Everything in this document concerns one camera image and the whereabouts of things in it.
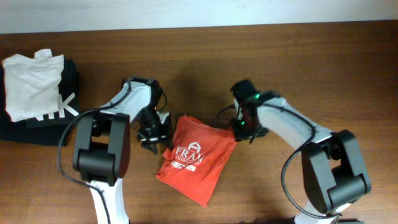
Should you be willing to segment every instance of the wood grain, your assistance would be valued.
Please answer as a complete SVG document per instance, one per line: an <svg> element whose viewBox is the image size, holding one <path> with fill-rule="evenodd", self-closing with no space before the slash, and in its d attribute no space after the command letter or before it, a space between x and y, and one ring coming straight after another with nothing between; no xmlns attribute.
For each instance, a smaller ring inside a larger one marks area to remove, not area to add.
<svg viewBox="0 0 398 224"><path fill-rule="evenodd" d="M173 116L205 121L232 102L229 89L243 78L277 90L319 124L359 139L373 191L345 217L398 223L398 21L0 35L0 58L44 48L76 62L83 109L107 102L132 75L160 80ZM292 149L273 133L236 147L208 208L154 177L160 156L134 140L131 147L124 200L133 223L239 223L297 213L279 180ZM0 148L0 223L96 223L89 191L58 174L55 147L3 141ZM73 148L63 151L71 164ZM297 160L287 183L304 204L300 170Z"/></svg>

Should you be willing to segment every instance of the white logo on red bag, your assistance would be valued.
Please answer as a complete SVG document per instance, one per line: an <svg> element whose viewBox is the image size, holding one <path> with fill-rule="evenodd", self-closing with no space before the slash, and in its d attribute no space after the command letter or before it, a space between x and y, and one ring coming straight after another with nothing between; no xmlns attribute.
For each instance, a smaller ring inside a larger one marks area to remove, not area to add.
<svg viewBox="0 0 398 224"><path fill-rule="evenodd" d="M197 142L193 142L189 144L188 149L196 149L197 152L200 152L200 145Z"/></svg>
<svg viewBox="0 0 398 224"><path fill-rule="evenodd" d="M184 168L194 172L196 170L194 164L199 165L204 158L204 155L199 153L200 149L201 147L197 142L189 144L188 148L179 146L175 151L175 158L180 162L172 161L171 165L177 169Z"/></svg>

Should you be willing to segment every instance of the fabric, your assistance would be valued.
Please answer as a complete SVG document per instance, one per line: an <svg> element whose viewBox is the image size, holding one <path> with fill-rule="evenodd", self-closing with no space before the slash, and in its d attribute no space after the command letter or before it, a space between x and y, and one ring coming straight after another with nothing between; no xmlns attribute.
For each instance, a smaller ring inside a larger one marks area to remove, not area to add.
<svg viewBox="0 0 398 224"><path fill-rule="evenodd" d="M236 144L231 131L182 116L173 139L174 148L172 152L166 149L165 162L156 178L207 207Z"/></svg>
<svg viewBox="0 0 398 224"><path fill-rule="evenodd" d="M60 110L27 120L28 128L46 127L56 124L68 124L79 114L78 74L73 60L65 60L61 73L58 103Z"/></svg>
<svg viewBox="0 0 398 224"><path fill-rule="evenodd" d="M6 110L6 92L4 87L4 70L0 67L0 140L40 144L44 146L56 146L67 127L64 125L54 125L45 128L26 127L26 120L12 122Z"/></svg>
<svg viewBox="0 0 398 224"><path fill-rule="evenodd" d="M63 55L52 57L50 49L28 58L14 55L2 61L5 71L6 111L12 122L54 113L58 108L58 84Z"/></svg>

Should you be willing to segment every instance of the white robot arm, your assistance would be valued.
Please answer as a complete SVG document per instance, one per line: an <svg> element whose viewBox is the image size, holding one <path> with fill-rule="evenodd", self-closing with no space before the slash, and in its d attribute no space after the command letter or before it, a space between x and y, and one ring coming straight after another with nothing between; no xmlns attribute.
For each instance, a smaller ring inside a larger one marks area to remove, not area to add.
<svg viewBox="0 0 398 224"><path fill-rule="evenodd" d="M288 104L273 91L260 93L249 80L235 84L238 117L232 120L237 141L261 137L271 130L289 143L295 152L282 169L281 181L289 200L301 211L296 224L331 224L337 214L371 190L366 166L354 135L338 133L319 126ZM302 154L304 187L309 201L301 208L291 198L284 184L289 162ZM331 168L328 160L340 160Z"/></svg>
<svg viewBox="0 0 398 224"><path fill-rule="evenodd" d="M123 83L122 90L109 103L80 114L65 130L67 132L73 123L78 123L73 168L85 182L73 179L63 171L61 144L58 145L60 172L68 180L90 188L99 224L129 223L124 210L122 182L130 158L130 123L135 119L140 122L137 139L142 147L155 154L158 142L172 147L169 113L156 110L162 95L157 80L131 78ZM101 135L109 136L109 142L96 142L92 138Z"/></svg>

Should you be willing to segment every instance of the black cable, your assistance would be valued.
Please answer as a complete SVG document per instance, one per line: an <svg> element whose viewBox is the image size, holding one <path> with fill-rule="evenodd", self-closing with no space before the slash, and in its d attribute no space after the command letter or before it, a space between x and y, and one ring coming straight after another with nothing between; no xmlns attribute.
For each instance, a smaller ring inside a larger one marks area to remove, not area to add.
<svg viewBox="0 0 398 224"><path fill-rule="evenodd" d="M229 109L232 109L232 108L235 108L235 104L229 105L229 106L227 106L227 107L221 109L221 110L217 113L216 119L218 119L218 117L220 117L220 115L221 115L224 111L229 110Z"/></svg>
<svg viewBox="0 0 398 224"><path fill-rule="evenodd" d="M262 130L262 127L260 126L260 128L259 128L259 130L257 131L256 135L254 135L254 136L250 139L249 144L252 144L252 143L253 143L253 141L254 141L254 140L257 138L257 136L260 134L261 130Z"/></svg>
<svg viewBox="0 0 398 224"><path fill-rule="evenodd" d="M117 102L115 102L115 103L109 102L110 106L104 106L104 107L101 107L101 108L94 108L94 109L87 110L87 111L85 111L85 112L79 114L75 119L72 120L72 122L70 122L70 123L68 124L68 126L63 130L63 133L62 133L62 135L61 135L61 138L60 138L60 140L59 140L59 142L58 142L58 151L57 151L57 166L58 166L59 171L60 171L60 173L62 174L62 176L63 176L65 179L67 179L67 180L69 180L69 181L71 181L71 182L73 182L73 183L75 183L75 184L79 184L79 185L82 185L82 186L84 186L84 187L88 187L89 189L93 189L93 190L95 190L95 191L98 192L99 196L101 197L102 204L104 205L104 209L105 209L105 213L106 213L106 218L108 219L108 224L111 224L111 218L110 218L110 216L109 216L109 211L108 211L108 208L107 208L107 206L106 206L106 202L105 202L105 198L104 198L104 195L103 195L103 191L101 191L99 188L94 187L94 186L92 186L92 185L90 185L90 184L87 184L87 183L85 183L85 182L82 182L82 181L80 181L80 180L76 180L76 179L70 177L70 176L62 169L62 164L61 164L61 149L62 149L63 141L64 141L64 139L66 138L67 134L70 132L70 129L71 129L72 126L73 126L77 121L79 121L82 117L84 117L84 116L86 116L86 115L89 115L89 114L92 114L92 113L95 113L95 112L99 112L99 111L101 111L101 110L108 110L108 109L114 108L115 106L117 106L118 104L120 104L120 103L128 96L128 94L129 94L130 91L131 91L131 82L128 82L128 81L126 81L126 80L123 80L123 82L127 82L128 85L129 85L129 88L128 88L126 94L124 94L124 95L122 96L122 98L120 98Z"/></svg>
<svg viewBox="0 0 398 224"><path fill-rule="evenodd" d="M306 146L308 143L310 143L310 142L314 139L314 137L315 137L315 135L316 135L316 132L317 132L317 130L315 129L314 125L312 125L312 124L311 124L307 119L305 119L303 116L299 115L298 113L296 113L296 112L294 112L294 111L291 111L291 110L289 110L289 109L286 109L286 108L284 108L284 107L275 106L275 105L270 105L270 104L268 104L268 103L263 103L262 105L263 105L263 106L268 106L268 107L271 107L271 108L279 109L279 110L281 110L281 112L288 112L288 113L290 113L291 115L293 115L293 116L295 116L296 118L298 118L298 119L300 119L301 121L303 121L304 123L306 123L306 124L308 125L308 127L311 128L311 136L310 136L298 149L296 149L296 150L293 152L292 155L290 155L290 157L286 160L286 162L285 162L285 164L284 164L284 166L283 166L283 168L282 168L282 172L281 172L281 174L280 174L280 181L281 181L281 183L282 183L282 188L283 188L283 190L284 190L284 192L285 192L285 194L286 194L286 196L287 196L287 199L288 199L290 202L292 202L292 204L293 204L298 210L300 210L302 213L304 213L304 214L306 214L306 215L308 215L308 216L310 216L310 217L312 217L312 218L317 218L317 219L328 219L328 218L336 218L336 217L338 218L338 216L341 215L340 213L337 213L337 214L335 214L335 215L320 216L320 215L312 214L312 213L306 211L304 208L302 208L300 205L297 204L297 202L292 198L292 196L290 195L290 193L289 193L289 191L287 190L287 187L286 187L286 182L285 182L286 170L287 170L287 168L288 168L290 162L292 162L292 160L297 156L297 154L299 154L299 153L302 151L302 149L304 148L304 146Z"/></svg>
<svg viewBox="0 0 398 224"><path fill-rule="evenodd" d="M166 105L167 105L167 96L166 96L166 94L162 91L162 95L164 96L164 105L163 105L163 107L161 108L161 109L159 109L158 111L162 111L165 107L166 107Z"/></svg>

